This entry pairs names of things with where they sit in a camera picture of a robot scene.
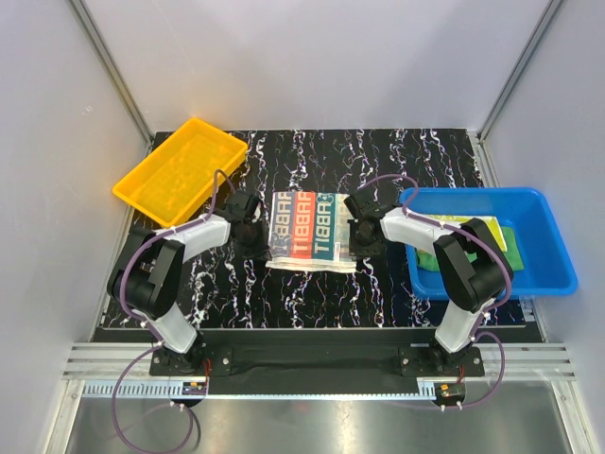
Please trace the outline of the white red printed towel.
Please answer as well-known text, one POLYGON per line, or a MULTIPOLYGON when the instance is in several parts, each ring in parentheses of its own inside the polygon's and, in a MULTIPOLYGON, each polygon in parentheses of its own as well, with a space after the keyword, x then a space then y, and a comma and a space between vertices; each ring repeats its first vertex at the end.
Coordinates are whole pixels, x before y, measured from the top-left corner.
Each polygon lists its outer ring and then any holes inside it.
POLYGON ((272 196, 268 266, 286 271, 353 273, 352 218, 345 194, 281 191, 272 196))

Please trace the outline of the green microfibre towel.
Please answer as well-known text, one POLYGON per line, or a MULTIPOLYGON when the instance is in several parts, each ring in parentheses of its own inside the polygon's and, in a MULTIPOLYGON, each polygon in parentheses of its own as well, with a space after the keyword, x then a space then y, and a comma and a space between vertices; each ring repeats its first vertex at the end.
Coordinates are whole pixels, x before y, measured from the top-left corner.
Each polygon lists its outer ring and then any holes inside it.
MULTIPOLYGON (((507 249, 503 252, 513 271, 523 271, 525 269, 522 257, 517 247, 514 231, 510 227, 502 227, 502 236, 507 249)), ((416 264, 421 270, 439 272, 439 263, 437 258, 424 251, 416 251, 416 264)))

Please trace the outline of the yellow patterned towel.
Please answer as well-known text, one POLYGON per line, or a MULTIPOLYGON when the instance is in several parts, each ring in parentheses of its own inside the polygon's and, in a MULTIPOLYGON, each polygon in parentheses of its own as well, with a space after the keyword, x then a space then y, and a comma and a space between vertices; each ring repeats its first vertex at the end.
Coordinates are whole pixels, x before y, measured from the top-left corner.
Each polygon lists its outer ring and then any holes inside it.
MULTIPOLYGON (((475 217, 475 215, 460 216, 460 215, 430 214, 430 215, 427 215, 427 217, 437 220, 439 222, 445 222, 445 223, 456 225, 457 227, 460 227, 462 223, 471 220, 472 218, 475 217)), ((493 235, 500 250, 502 252, 506 252, 508 250, 508 247, 506 244, 506 240, 505 240, 502 228, 501 228, 497 218, 493 217, 493 216, 476 216, 476 218, 479 218, 480 220, 482 220, 486 223, 488 229, 490 230, 491 234, 493 235)))

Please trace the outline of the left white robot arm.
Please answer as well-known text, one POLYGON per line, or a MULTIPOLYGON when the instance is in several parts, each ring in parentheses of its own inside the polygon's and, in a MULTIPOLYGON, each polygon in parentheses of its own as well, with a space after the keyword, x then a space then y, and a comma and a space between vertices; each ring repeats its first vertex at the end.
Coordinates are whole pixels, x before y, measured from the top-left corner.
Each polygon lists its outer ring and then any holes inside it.
POLYGON ((159 366, 179 375, 196 375, 210 368, 202 335, 177 303, 183 265, 230 242, 247 258, 263 258, 268 250, 264 211, 258 196, 237 190, 222 208, 178 227, 130 228, 107 292, 161 344, 154 353, 159 366))

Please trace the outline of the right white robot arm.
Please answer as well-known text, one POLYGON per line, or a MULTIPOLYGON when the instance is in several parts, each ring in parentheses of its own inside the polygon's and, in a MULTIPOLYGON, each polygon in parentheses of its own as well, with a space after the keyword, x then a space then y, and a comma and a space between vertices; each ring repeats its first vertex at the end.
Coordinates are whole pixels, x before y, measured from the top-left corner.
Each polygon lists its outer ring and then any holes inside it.
POLYGON ((349 254, 357 260, 381 254, 389 242, 435 256, 449 298, 434 339, 420 353, 421 366, 441 375, 458 372, 484 314, 511 291, 513 270, 485 221, 451 224, 407 206, 386 205, 366 190, 344 199, 352 218, 349 254))

